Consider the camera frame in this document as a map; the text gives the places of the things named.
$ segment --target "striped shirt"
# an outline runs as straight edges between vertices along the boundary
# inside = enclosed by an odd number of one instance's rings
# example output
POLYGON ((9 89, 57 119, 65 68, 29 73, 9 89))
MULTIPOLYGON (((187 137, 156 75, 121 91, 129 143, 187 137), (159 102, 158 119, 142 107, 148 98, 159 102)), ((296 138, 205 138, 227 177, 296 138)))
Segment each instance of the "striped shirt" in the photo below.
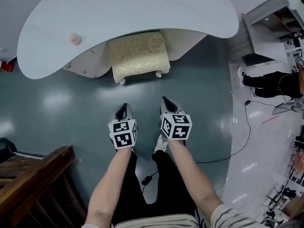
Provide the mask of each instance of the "striped shirt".
MULTIPOLYGON (((227 205, 218 206, 211 216, 213 228, 265 228, 255 219, 249 218, 227 205)), ((167 215, 152 218, 129 220, 116 225, 115 228, 198 228, 199 224, 191 215, 167 215)), ((86 224, 82 228, 99 228, 86 224)))

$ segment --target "person's arm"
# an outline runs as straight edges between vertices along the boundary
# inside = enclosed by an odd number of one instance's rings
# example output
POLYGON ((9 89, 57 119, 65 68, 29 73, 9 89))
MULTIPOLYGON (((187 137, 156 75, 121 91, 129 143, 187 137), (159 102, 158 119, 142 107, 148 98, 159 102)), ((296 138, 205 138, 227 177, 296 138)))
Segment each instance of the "person's arm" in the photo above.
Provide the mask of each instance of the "person's arm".
POLYGON ((168 140, 168 145, 189 194, 210 223, 213 211, 223 204, 222 200, 182 142, 168 140))
POLYGON ((297 63, 296 67, 299 70, 299 86, 300 86, 300 92, 304 95, 304 68, 302 67, 301 63, 297 63))
POLYGON ((109 228, 120 196, 132 149, 118 150, 90 199, 85 223, 109 228))

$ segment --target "red object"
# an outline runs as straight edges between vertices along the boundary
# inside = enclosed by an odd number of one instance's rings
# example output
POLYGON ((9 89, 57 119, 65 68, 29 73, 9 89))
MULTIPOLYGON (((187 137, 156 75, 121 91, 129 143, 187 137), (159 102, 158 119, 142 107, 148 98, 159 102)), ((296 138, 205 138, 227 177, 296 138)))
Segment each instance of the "red object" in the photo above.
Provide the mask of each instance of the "red object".
POLYGON ((0 71, 12 72, 13 70, 14 70, 14 65, 12 63, 0 61, 0 71))

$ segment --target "striped sleeve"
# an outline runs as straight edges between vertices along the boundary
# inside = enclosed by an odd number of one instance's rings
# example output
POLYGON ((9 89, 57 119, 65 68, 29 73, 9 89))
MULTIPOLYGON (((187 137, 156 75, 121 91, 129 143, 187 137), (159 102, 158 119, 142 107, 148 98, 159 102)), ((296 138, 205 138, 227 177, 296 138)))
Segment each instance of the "striped sleeve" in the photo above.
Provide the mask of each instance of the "striped sleeve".
POLYGON ((255 219, 249 218, 222 204, 218 206, 211 216, 213 228, 265 228, 255 219))

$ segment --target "white tile floor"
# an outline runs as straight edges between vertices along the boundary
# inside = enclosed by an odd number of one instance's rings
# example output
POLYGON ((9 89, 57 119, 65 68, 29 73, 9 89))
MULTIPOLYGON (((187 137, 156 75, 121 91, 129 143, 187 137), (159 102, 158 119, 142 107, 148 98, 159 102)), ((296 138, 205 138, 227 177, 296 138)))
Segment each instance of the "white tile floor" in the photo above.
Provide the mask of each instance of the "white tile floor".
MULTIPOLYGON (((252 99, 251 88, 239 84, 238 66, 244 66, 244 63, 240 61, 230 64, 234 104, 231 153, 239 151, 248 138, 245 101, 254 100, 272 105, 284 101, 282 96, 252 99)), ((245 68, 249 76, 262 76, 275 71, 289 73, 291 69, 282 63, 245 68)), ((285 176, 291 154, 289 137, 291 134, 298 135, 302 124, 302 114, 295 112, 275 115, 276 118, 270 120, 275 117, 272 110, 272 106, 253 102, 247 106, 251 136, 243 151, 231 157, 222 195, 226 204, 256 219, 260 219, 267 210, 262 206, 266 195, 272 192, 273 187, 279 188, 287 180, 285 176)))

